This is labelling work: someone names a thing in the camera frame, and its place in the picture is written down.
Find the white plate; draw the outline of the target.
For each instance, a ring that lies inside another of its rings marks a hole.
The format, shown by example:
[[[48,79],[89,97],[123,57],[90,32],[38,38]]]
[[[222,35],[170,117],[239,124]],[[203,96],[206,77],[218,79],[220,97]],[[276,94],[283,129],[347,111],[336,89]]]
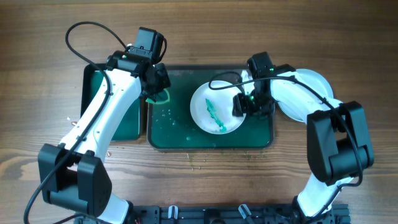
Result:
[[[233,97],[238,87],[212,90],[209,83],[202,84],[192,95],[190,114],[195,124],[210,134],[228,134],[238,129],[246,115],[233,116]]]
[[[281,76],[295,78],[308,85],[322,97],[333,99],[334,94],[329,82],[319,73],[299,68],[295,72],[286,72]],[[321,101],[308,90],[292,82],[276,80],[271,81],[272,96],[278,102],[281,110],[293,120],[306,123],[307,115],[316,110],[328,110],[329,107],[322,104]]]

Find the green yellow sponge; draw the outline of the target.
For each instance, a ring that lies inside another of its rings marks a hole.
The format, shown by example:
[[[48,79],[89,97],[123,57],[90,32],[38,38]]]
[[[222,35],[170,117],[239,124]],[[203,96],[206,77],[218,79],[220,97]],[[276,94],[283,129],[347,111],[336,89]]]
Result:
[[[146,103],[152,105],[162,105],[166,104],[170,101],[170,93],[168,89],[163,89],[161,92],[156,93],[153,96],[150,96],[146,99]]]

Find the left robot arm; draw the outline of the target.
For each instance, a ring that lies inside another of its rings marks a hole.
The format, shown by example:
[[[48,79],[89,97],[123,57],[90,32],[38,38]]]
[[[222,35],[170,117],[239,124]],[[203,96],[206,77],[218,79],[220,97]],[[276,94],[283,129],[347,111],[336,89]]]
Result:
[[[135,43],[115,51],[104,65],[83,58],[102,74],[101,86],[59,144],[44,144],[39,151],[40,185],[26,206],[24,223],[28,223],[38,195],[45,203],[74,211],[72,218],[97,223],[139,223],[132,202],[112,193],[104,160],[130,106],[139,98],[156,103],[156,96],[170,87],[161,62],[166,49],[167,40],[161,33],[140,27]]]

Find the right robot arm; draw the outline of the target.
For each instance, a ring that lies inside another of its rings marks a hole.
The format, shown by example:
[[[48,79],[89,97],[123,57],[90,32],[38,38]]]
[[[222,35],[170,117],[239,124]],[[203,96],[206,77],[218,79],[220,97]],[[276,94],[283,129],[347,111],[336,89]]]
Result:
[[[278,102],[288,116],[307,127],[307,161],[311,176],[294,199],[292,219],[313,223],[330,214],[331,205],[347,187],[358,187],[374,153],[363,107],[337,100],[319,73],[276,66],[267,52],[247,61],[249,75],[239,85],[244,93],[233,98],[233,116],[268,116]]]

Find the large dark green tray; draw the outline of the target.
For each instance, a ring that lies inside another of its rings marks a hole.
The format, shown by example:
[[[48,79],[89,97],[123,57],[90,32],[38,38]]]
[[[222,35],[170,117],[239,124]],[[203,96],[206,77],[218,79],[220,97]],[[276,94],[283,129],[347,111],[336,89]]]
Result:
[[[217,73],[242,72],[245,65],[168,65],[170,101],[149,105],[147,140],[159,151],[200,149],[263,149],[274,142],[272,118],[249,116],[237,130],[210,134],[195,124],[190,100],[195,90]]]

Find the small black green tray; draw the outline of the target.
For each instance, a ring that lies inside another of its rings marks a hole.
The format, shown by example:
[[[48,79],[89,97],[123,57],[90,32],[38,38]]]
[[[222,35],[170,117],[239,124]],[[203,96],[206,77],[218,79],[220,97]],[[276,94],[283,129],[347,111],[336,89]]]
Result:
[[[103,81],[103,75],[92,65],[87,65],[83,72],[83,88],[81,97],[80,116],[83,116],[87,107],[93,100],[100,84]],[[122,118],[112,141],[134,141],[139,138],[142,131],[141,100],[138,98],[126,111]]]

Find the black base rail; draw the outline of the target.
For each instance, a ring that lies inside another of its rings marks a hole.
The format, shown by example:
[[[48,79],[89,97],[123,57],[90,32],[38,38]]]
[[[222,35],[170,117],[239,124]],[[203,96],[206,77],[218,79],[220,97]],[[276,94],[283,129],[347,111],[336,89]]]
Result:
[[[212,224],[305,223],[306,220],[291,204],[271,204],[262,207],[158,207],[136,206],[128,223],[139,224]]]

